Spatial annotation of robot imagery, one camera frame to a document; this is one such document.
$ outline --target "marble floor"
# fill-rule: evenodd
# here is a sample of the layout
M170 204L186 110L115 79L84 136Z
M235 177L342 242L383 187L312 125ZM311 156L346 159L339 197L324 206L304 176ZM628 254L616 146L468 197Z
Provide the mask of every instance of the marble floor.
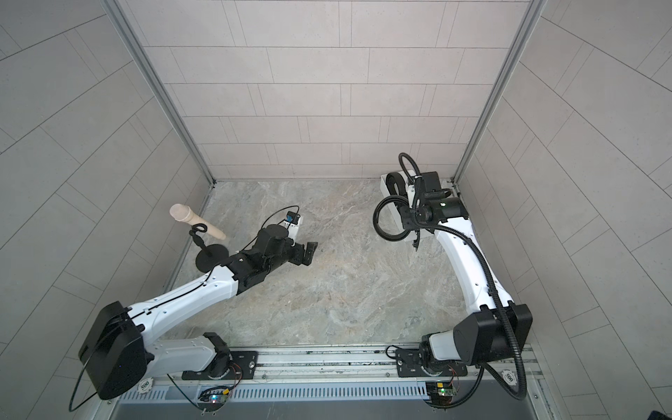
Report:
M318 249L312 265L287 263L165 338L213 331L234 347L393 343L451 329L466 313L448 257L433 238L423 239L419 252L410 242L380 238L371 220L381 199L380 182L371 179L218 183L203 217L228 235L221 243L232 254L270 214L292 204L304 218L297 242L317 241ZM381 226L398 232L389 212ZM176 285L200 276L197 252L192 245Z

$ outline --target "metal panel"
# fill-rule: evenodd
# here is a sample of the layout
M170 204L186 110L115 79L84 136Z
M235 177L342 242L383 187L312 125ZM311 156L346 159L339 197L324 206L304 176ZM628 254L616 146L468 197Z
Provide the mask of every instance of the metal panel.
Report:
M493 115L493 112L495 111L495 106L497 105L499 98L504 92L504 88L511 78L513 69L518 63L518 60L523 53L523 49L525 49L525 44L532 34L532 30L539 20L539 17L541 16L544 3L545 0L531 0L527 10L525 11L525 15L523 16L523 19L520 22L520 26L518 27L518 31L513 38L513 42L511 43L509 53L504 60L504 64L502 64L502 67L499 70L497 80L493 85L493 90L490 92L490 96L488 96L488 100L485 103L485 108L483 108L483 111L478 118L478 122L476 123L474 133L472 134L469 143L466 145L462 159L460 159L460 164L458 165L455 176L453 177L453 183L455 185L460 183L467 163L469 163L469 159L471 159L471 156L474 154L476 145L478 144L481 136L483 135L483 132L485 131L485 128L488 125L488 122L490 121L491 116Z
M135 60L135 63L138 65L142 76L149 84L149 87L152 89L152 92L157 98L157 101L159 101L159 105L168 117L168 121L170 121L170 123L173 125L175 132L182 139L185 146L187 147L187 150L198 163L198 166L200 167L201 172L205 178L208 180L208 183L211 186L214 185L214 177L212 176L208 165L206 164L205 160L203 160L203 156L201 156L200 152L196 148L196 144L192 139L191 134L189 134L189 131L182 121L182 118L177 112L175 104L173 104L173 101L168 95L168 92L165 90L165 87L159 80L159 76L157 75L156 70L154 70L154 67L152 67L147 54L145 54L144 49L138 41L138 38L135 36L133 29L130 27L124 12L121 10L116 0L101 0L101 4L103 5L105 12L107 12L108 16L110 17L112 25L116 29L117 33L119 33L119 36L121 37L124 45L126 45L126 48L133 57L133 60Z

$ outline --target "mounting plate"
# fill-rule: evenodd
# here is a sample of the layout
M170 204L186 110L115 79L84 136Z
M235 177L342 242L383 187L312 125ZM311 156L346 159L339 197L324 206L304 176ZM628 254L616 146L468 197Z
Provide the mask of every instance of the mounting plate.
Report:
M243 379L254 378L254 372L257 369L257 358L259 353L256 351L232 351L231 357L233 363L240 366L243 370ZM229 369L224 376L218 380L234 380L235 373L233 369ZM182 372L182 380L212 380L204 372L194 372L192 370L185 370Z
M399 378L432 378L435 376L453 376L451 369L445 369L438 374L429 374L423 368L418 349L395 349L396 373ZM448 365L455 370L457 376L466 376L466 365L461 362L448 362Z

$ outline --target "gray wall tile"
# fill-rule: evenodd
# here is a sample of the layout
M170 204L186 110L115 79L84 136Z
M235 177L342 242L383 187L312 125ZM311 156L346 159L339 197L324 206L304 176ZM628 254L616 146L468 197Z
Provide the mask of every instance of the gray wall tile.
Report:
M149 46L233 46L222 3L128 0Z
M571 415L607 414L597 394L566 396L564 403Z
M666 1L573 1L559 25L635 69L669 29L671 14Z
M171 51L186 83L272 83L265 48L176 46Z
M509 159L529 131L527 124L503 98L499 100L497 108L488 123L488 130Z
M296 117L230 117L238 143L301 143Z
M147 148L153 151L157 147L157 144L149 134L149 131L142 125L140 118L137 115L133 115L133 117L129 118L128 122L133 126L133 129L135 129L135 132L138 133L142 141L144 141Z
M371 48L368 82L453 83L463 54L462 48Z
M534 314L534 335L544 350L548 367L561 395L595 392L541 282L534 282L519 295L521 301L525 302Z
M0 244L6 243L78 166L41 128L0 155L0 212L4 217Z
M593 239L596 239L607 230L609 230L607 222L604 221L602 216L597 216L581 228L581 230L573 234L571 238L567 239L562 246L570 256L574 255L579 249L588 245Z
M583 41L541 18L520 61L545 84L555 88Z
M136 63L132 61L122 68L124 69L124 73L129 78L130 82L133 83L133 87L135 87L135 90L138 91L138 94L142 100L147 102L148 100L152 99L154 93L147 84L147 81L144 80L144 77L142 76L142 73L140 73L140 69Z
M142 122L142 126L147 130L156 144L161 143L166 135L173 128L168 119L166 119L159 102L156 98L147 102L136 116Z
M145 247L142 243L138 242L137 239L133 241L133 245L130 246L130 250L135 252L140 258L150 264L154 264L154 261L157 260L157 255L154 254L149 248Z
M525 3L460 3L448 46L509 48L526 7Z
M2 50L5 56L15 54L21 50L19 44L11 39L11 36L2 27L0 27L0 50Z
M535 208L537 203L534 202L532 196L530 196L518 210L513 213L511 216L511 225L515 228L518 224L525 218L525 216L530 213L530 211Z
M69 294L74 294L78 298L82 298L88 302L95 304L103 291L99 288L93 287L87 282L83 282L72 274L65 271L60 274L54 283L55 288L59 288Z
M76 362L79 364L79 369L81 369L82 363L79 360L76 360ZM53 376L44 391L42 391L35 407L30 411L28 420L72 419L73 414L68 412L68 403L76 382L77 377L63 378L60 376ZM91 386L91 383L82 378L77 393L75 394L75 399L73 400L73 407L76 407L79 403L84 401L84 398L91 395L89 386Z
M661 292L672 300L672 230L642 245L632 252Z
M665 189L672 185L672 158L667 159L665 163L649 174L649 177L653 179L660 188Z
M494 83L508 51L508 48L465 49L455 83Z
M507 216L513 217L530 193L497 143L493 145L485 159L483 170L488 175Z
M352 46L434 47L443 15L430 1L353 2Z
M495 238L509 275L515 280L532 267L523 245L515 234L499 198L494 197L483 216Z
M23 386L26 376L35 389L43 389L60 364L68 346L91 312L93 304L62 290L51 288L19 333L0 355L0 405L13 419L25 419L35 395ZM49 351L44 351L49 343Z
M352 85L351 114L417 116L424 93L422 85Z
M515 170L560 242L597 216L588 199L539 140L532 141Z
M672 228L672 199L577 113L548 150L628 249Z
M177 176L184 182L187 187L187 195L192 192L198 178L201 177L201 168L198 166L194 158L190 155L182 163L182 166L177 170Z
M259 85L259 91L266 115L341 115L339 85Z
M524 288L536 282L538 279L539 276L537 276L537 272L534 271L534 268L530 268L522 276L515 279L513 285L518 292L521 292Z
M276 147L278 163L281 165L336 165L341 163L340 144L303 144L300 148Z
M387 142L448 143L457 123L457 117L392 117Z
M544 144L553 139L572 113L562 98L521 64L516 66L504 98Z
M159 78L164 83L186 83L182 70L168 46L148 46L144 48Z
M485 199L486 194L488 194L488 191L490 191L492 186L490 185L490 181L485 175L485 172L480 166L480 163L478 163L477 159L471 159L464 172L464 176L469 181L469 184L474 191L476 202L478 202L478 205L480 206L481 202Z
M179 255L168 245L163 245L161 252L157 258L157 262L149 272L147 279L144 281L138 297L137 302L144 302L163 293L163 287L168 282L170 273L173 271L179 262Z
M66 267L73 276L104 289L151 207L130 186L124 188Z
M256 115L247 85L191 83L171 86L185 116Z
M339 45L336 2L246 1L236 7L248 46Z
M7 57L0 62L0 127L19 139L96 83L62 35Z
M184 123L196 144L237 142L229 140L219 117L184 117Z
M2 247L0 341L9 343L94 226L62 198L52 196Z
M672 361L651 349L672 345L672 306L611 230L572 256L607 318L650 386L669 384ZM633 316L624 308L645 305Z
M100 65L98 60L95 58L89 47L86 45L82 37L77 32L77 29L71 29L68 32L64 33L65 38L68 38L70 44L77 51L77 54L81 57L82 60L86 63L89 70L95 75L95 78L98 81L105 79L108 74L105 73L103 67Z
M539 208L532 209L515 232L561 321L597 307L590 289Z
M54 376L77 379L81 370L82 362L80 362L79 359L63 358L54 372Z
M490 85L438 85L429 115L477 117L491 89Z
M133 251L127 252L107 288L105 288L102 296L100 296L95 308L93 308L83 327L81 327L77 338L75 338L73 344L70 346L66 354L67 357L77 359L77 353L102 308L117 300L123 306L130 306L137 302L136 296L138 296L138 292L140 292L140 288L151 268L152 265L140 258L136 253Z
M76 170L68 184L107 211L149 155L150 150L127 122Z
M178 203L184 204L186 201L187 197L175 182L168 184L159 202L140 229L137 240L158 255L175 222L169 213L170 207Z
M666 413L672 413L672 386L653 388L653 393L662 404L663 410L665 410Z
M264 144L204 144L213 165L270 165Z
M233 0L223 0L222 6L224 6L224 11L226 12L226 22L231 29L233 42L236 46L246 46L247 41L245 40L241 19L238 17L236 2Z
M104 13L99 3L83 0L18 1L5 5L0 25L21 48L27 48Z
M126 74L118 71L57 112L42 127L84 163L143 103Z
M295 178L361 178L362 165L292 165Z
M227 167L231 179L293 178L291 165L231 165Z
M140 194L140 197L142 197L150 206L154 207L157 201L159 201L137 177L131 178L128 185L130 185L136 193Z
M63 183L60 188L56 191L62 199L70 203L74 208L78 209L84 215L90 218L94 222L98 222L101 217L103 217L103 212L95 206L92 202L87 200L87 198L81 195L75 188L73 188L69 183Z
M464 152L464 144L420 144L415 160L418 164L457 165Z
M369 50L268 48L265 60L270 60L275 83L366 83Z
M672 92L594 50L562 96L645 173L672 156Z
M107 16L78 26L77 33L107 74L111 75L131 61L130 54Z
M380 117L308 117L311 143L378 142Z
M353 143L350 145L350 163L387 164L397 163L399 153L411 152L411 145L407 143L375 144Z
M600 307L591 309L574 318L568 319L562 323L564 330L569 337L592 331L594 329L609 325L609 320L604 316Z
M182 140L172 131L138 169L136 178L159 198L188 155Z
M577 335L572 338L572 344L611 419L635 419L660 409L653 392L611 326ZM621 384L621 389L632 399L622 398L621 392L614 392L614 384Z

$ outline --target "black bracket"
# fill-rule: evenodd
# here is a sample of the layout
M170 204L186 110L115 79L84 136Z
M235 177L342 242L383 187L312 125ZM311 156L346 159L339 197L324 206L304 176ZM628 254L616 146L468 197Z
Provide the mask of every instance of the black bracket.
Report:
M243 379L254 378L254 372L257 369L257 358L259 353L256 351L232 351L231 352L231 366L236 364L240 366L243 371ZM238 379L237 374L240 373L238 368L229 368L224 376L218 380L234 380ZM182 380L212 380L208 377L207 371L194 372L192 370L185 370L182 372Z
M441 372L431 374L422 367L422 359L418 349L394 349L396 359L396 373L399 378L425 378L433 376L466 376L466 364L451 360Z
M215 265L228 258L228 249L224 245L214 243L206 246L203 238L197 235L198 232L205 233L207 231L208 227L203 223L196 223L189 231L192 241L201 249L196 256L196 268L202 273L209 273Z

